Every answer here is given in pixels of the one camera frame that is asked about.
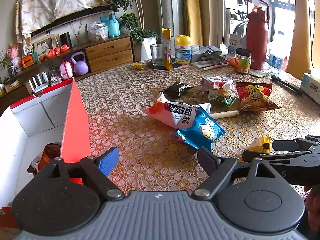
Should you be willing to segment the person's left hand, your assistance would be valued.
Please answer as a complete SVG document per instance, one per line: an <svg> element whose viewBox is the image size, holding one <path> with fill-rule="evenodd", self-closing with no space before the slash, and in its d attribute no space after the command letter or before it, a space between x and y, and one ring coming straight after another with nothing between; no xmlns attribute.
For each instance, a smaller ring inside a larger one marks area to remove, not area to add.
<svg viewBox="0 0 320 240"><path fill-rule="evenodd" d="M305 207L308 211L308 221L312 231L319 231L320 217L319 217L319 185L313 187L304 187L304 191L309 194L305 201Z"/></svg>

